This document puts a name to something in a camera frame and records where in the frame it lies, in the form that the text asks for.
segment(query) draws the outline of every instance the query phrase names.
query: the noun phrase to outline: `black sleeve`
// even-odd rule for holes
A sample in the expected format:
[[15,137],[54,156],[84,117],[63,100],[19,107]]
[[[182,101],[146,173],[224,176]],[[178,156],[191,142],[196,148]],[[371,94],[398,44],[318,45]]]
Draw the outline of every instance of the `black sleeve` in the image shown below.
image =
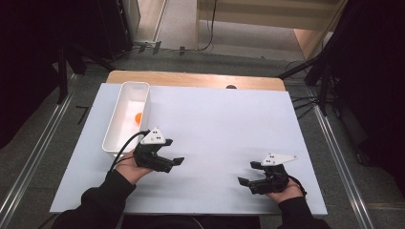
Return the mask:
[[81,205],[63,212],[53,229],[116,228],[125,208],[125,199],[136,189],[116,170],[98,187],[81,196]]
[[278,229],[330,229],[325,221],[312,216],[305,198],[287,199],[279,203],[279,208],[283,225]]

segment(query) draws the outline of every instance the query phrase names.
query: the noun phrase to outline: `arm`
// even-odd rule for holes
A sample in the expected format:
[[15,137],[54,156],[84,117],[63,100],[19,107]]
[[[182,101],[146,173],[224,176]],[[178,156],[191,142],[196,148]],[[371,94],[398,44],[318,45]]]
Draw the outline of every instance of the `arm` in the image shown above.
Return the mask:
[[150,172],[150,169],[137,167],[131,158],[122,160],[98,188],[91,188],[82,195],[80,206],[62,213],[52,228],[116,228],[125,199],[136,189],[136,183]]
[[325,221],[312,216],[300,187],[291,179],[282,193],[266,195],[276,200],[282,211],[283,225],[279,229],[330,229]]

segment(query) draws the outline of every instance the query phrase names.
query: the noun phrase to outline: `human hand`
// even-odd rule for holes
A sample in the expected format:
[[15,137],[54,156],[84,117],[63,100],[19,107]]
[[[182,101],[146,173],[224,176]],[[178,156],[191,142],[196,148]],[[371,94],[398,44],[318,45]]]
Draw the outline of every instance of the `human hand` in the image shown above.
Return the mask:
[[138,167],[134,160],[134,150],[125,154],[117,164],[116,170],[122,174],[130,183],[136,184],[143,176],[151,173],[153,170]]
[[303,197],[303,193],[300,186],[292,179],[288,181],[286,189],[281,193],[266,193],[266,196],[274,199],[277,203],[283,202],[289,198]]

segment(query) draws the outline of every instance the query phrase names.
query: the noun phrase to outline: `white tabletop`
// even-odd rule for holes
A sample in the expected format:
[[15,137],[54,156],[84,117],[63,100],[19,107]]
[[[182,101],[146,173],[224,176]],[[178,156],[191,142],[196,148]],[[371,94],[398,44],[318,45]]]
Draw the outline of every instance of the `white tabletop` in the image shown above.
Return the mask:
[[[112,158],[102,148],[120,85],[102,84],[51,207],[74,209],[84,191],[99,186]],[[268,153],[298,156],[287,172],[306,188],[314,215],[327,209],[286,92],[190,87],[150,88],[148,127],[174,140],[159,155],[185,157],[169,174],[144,177],[128,197],[126,214],[279,214],[277,204],[252,195],[238,177],[265,176],[250,168]]]

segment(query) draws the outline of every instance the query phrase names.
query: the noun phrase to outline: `orange object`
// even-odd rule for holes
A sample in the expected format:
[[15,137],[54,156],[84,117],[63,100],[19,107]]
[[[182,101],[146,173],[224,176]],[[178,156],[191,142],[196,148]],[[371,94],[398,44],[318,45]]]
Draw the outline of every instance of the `orange object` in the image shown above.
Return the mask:
[[135,115],[135,121],[137,122],[137,124],[140,124],[140,120],[142,119],[142,113],[138,113],[137,115]]

